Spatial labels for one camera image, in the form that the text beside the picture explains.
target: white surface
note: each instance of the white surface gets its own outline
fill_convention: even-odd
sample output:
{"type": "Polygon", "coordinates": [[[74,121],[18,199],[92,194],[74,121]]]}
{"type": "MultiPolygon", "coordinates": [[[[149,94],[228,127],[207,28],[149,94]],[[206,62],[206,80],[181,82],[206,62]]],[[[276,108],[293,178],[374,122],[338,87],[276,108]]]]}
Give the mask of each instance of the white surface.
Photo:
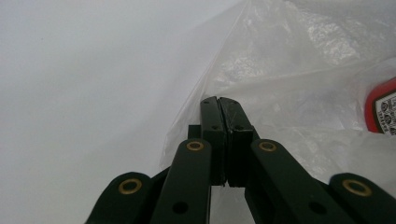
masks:
{"type": "Polygon", "coordinates": [[[243,5],[2,1],[0,223],[83,223],[114,177],[158,173],[243,5]]]}

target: red object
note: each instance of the red object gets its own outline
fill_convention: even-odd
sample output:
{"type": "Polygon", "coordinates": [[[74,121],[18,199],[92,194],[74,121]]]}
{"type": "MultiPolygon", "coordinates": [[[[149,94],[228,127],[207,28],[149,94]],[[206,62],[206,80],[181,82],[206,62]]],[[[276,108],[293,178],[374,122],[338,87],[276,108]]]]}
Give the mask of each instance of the red object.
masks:
{"type": "Polygon", "coordinates": [[[364,108],[367,128],[373,133],[396,135],[396,78],[375,87],[364,108]]]}

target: crumpled plastic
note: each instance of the crumpled plastic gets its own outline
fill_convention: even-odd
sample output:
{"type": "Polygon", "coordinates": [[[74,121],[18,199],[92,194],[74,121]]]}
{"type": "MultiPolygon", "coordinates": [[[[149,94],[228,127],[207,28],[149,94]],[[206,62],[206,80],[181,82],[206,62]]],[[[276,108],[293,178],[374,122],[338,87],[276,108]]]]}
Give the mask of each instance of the crumpled plastic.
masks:
{"type": "MultiPolygon", "coordinates": [[[[374,181],[396,197],[396,138],[367,131],[365,98],[396,77],[396,2],[251,0],[167,135],[169,166],[199,102],[238,101],[261,138],[314,178],[374,181]]],[[[212,188],[211,223],[254,223],[243,189],[212,188]]]]}

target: clear plastic bag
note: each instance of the clear plastic bag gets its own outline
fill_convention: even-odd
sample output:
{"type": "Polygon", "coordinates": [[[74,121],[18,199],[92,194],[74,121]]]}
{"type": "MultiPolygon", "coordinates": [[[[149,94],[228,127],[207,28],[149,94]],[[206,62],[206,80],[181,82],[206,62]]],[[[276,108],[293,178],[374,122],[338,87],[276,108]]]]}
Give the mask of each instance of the clear plastic bag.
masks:
{"type": "MultiPolygon", "coordinates": [[[[260,137],[281,143],[327,183],[350,172],[396,196],[396,138],[369,133],[367,94],[396,77],[394,1],[247,2],[228,39],[169,131],[171,164],[199,102],[237,100],[260,137]]],[[[213,188],[212,223],[253,223],[242,189],[213,188]]]]}

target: brass grommet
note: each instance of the brass grommet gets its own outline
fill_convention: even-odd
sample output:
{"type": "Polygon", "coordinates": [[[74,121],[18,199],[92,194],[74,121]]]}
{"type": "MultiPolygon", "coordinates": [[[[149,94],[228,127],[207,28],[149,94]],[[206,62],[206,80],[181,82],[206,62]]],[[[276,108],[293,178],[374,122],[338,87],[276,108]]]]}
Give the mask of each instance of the brass grommet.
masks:
{"type": "Polygon", "coordinates": [[[361,183],[358,180],[354,179],[346,179],[343,181],[343,186],[345,189],[347,189],[349,192],[354,193],[356,195],[359,195],[361,197],[369,197],[373,194],[372,190],[365,184],[361,183]],[[358,185],[359,187],[362,188],[360,189],[354,189],[351,184],[358,185]]]}
{"type": "Polygon", "coordinates": [[[199,151],[204,148],[204,144],[198,141],[189,142],[187,148],[191,151],[199,151]]]}
{"type": "Polygon", "coordinates": [[[277,149],[276,145],[270,142],[260,142],[259,148],[269,152],[275,151],[277,149]]]}
{"type": "Polygon", "coordinates": [[[138,192],[140,189],[142,188],[142,181],[140,181],[139,179],[127,179],[122,181],[122,183],[120,183],[119,185],[119,192],[121,194],[133,194],[138,192]],[[129,184],[129,183],[135,183],[136,186],[133,189],[126,189],[125,185],[129,184]]]}

